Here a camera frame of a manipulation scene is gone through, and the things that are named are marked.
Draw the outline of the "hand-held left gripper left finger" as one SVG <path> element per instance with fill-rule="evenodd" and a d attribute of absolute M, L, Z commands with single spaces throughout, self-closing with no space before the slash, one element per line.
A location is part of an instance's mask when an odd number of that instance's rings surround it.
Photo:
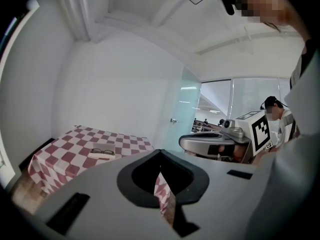
<path fill-rule="evenodd" d="M 155 182 L 152 160 L 160 154 L 140 153 L 85 170 L 37 209 L 37 229 L 47 240 L 178 240 L 153 190 L 132 179 L 142 166 L 142 180 Z"/>

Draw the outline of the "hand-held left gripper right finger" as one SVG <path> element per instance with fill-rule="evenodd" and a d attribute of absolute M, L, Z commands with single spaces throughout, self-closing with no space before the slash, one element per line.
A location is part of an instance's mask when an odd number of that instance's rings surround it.
<path fill-rule="evenodd" d="M 188 186 L 175 195 L 173 228 L 159 229 L 161 240 L 267 240 L 270 210 L 263 200 L 272 157 L 257 166 L 159 151 L 162 162 L 183 170 Z"/>

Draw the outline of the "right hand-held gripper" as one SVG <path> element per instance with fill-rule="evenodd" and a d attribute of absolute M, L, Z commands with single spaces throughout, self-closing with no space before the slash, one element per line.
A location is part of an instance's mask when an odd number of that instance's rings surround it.
<path fill-rule="evenodd" d="M 227 119 L 221 132 L 198 132 L 179 138 L 180 147 L 199 157 L 232 157 L 235 147 L 248 146 L 246 157 L 255 157 L 271 141 L 264 110 L 249 111 Z"/>

